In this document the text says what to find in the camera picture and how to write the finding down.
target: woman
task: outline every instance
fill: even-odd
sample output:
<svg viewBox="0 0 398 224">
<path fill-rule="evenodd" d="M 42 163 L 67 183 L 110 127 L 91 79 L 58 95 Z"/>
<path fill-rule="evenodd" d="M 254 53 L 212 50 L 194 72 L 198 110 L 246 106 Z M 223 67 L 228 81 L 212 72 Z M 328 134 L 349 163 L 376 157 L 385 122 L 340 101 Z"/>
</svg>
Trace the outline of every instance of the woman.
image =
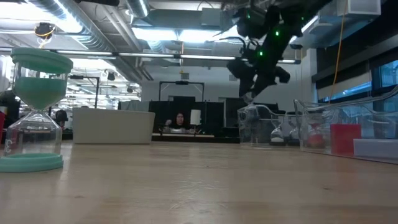
<svg viewBox="0 0 398 224">
<path fill-rule="evenodd" d="M 182 113 L 177 113 L 175 121 L 172 121 L 170 119 L 167 120 L 165 125 L 169 128 L 174 129 L 190 129 L 190 125 L 184 122 L 184 115 Z"/>
</svg>

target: table surface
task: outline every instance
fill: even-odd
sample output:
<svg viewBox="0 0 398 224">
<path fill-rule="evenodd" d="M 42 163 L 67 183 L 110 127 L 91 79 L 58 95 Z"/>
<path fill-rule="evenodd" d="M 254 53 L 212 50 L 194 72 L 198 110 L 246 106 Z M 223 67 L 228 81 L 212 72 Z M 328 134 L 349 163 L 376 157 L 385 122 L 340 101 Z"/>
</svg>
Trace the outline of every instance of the table surface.
<svg viewBox="0 0 398 224">
<path fill-rule="evenodd" d="M 65 167 L 0 174 L 0 223 L 397 223 L 398 166 L 231 144 L 63 143 Z"/>
</svg>

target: transparent acrylic box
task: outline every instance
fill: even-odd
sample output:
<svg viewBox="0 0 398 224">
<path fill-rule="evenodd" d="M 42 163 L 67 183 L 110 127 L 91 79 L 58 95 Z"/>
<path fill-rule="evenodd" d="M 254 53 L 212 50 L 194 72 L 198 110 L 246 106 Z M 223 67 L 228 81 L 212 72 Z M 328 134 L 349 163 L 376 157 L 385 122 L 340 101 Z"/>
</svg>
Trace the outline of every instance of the transparent acrylic box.
<svg viewBox="0 0 398 224">
<path fill-rule="evenodd" d="M 298 137 L 292 138 L 298 136 L 293 134 L 297 130 L 295 115 L 275 114 L 264 105 L 247 105 L 238 110 L 238 121 L 241 144 L 259 147 L 298 144 Z"/>
<path fill-rule="evenodd" d="M 295 100 L 300 148 L 334 156 L 398 164 L 398 112 L 378 112 L 390 93 L 336 104 Z"/>
</svg>

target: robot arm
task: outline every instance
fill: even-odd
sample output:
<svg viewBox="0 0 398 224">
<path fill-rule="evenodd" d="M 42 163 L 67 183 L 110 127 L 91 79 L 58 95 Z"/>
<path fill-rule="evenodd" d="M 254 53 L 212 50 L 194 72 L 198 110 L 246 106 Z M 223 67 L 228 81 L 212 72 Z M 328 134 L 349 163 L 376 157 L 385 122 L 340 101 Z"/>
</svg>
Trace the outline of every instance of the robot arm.
<svg viewBox="0 0 398 224">
<path fill-rule="evenodd" d="M 303 36 L 302 27 L 330 2 L 332 0 L 280 0 L 266 12 L 251 4 L 250 8 L 240 9 L 236 13 L 239 35 L 250 40 L 266 35 L 262 45 L 256 45 L 254 49 L 244 45 L 242 57 L 227 64 L 228 70 L 240 79 L 239 97 L 254 99 L 267 86 L 276 85 L 276 77 L 282 83 L 289 82 L 290 74 L 278 67 L 277 62 L 291 38 Z"/>
</svg>

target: green sand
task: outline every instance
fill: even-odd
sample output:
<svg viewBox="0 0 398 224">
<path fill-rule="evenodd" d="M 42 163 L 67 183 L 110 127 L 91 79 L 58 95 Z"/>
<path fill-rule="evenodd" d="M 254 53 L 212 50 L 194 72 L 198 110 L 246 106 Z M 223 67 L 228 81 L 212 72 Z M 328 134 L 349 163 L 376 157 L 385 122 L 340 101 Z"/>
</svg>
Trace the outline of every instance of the green sand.
<svg viewBox="0 0 398 224">
<path fill-rule="evenodd" d="M 61 79 L 20 77 L 14 85 L 14 93 L 35 110 L 44 110 L 62 100 L 67 83 Z"/>
</svg>

